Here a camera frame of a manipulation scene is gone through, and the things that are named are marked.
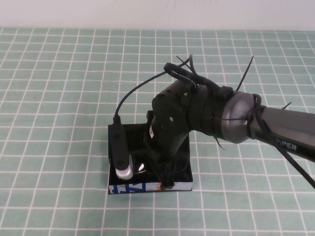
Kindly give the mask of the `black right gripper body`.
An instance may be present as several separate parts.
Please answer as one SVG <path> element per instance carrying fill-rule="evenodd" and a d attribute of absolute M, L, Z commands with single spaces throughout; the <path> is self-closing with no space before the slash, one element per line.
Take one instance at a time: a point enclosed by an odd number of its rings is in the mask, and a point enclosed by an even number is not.
<path fill-rule="evenodd" d="M 176 169 L 183 173 L 189 164 L 190 128 L 185 120 L 167 116 L 159 120 L 156 115 L 147 116 L 147 128 L 143 138 L 145 158 L 149 169 L 157 174 L 160 169 Z"/>

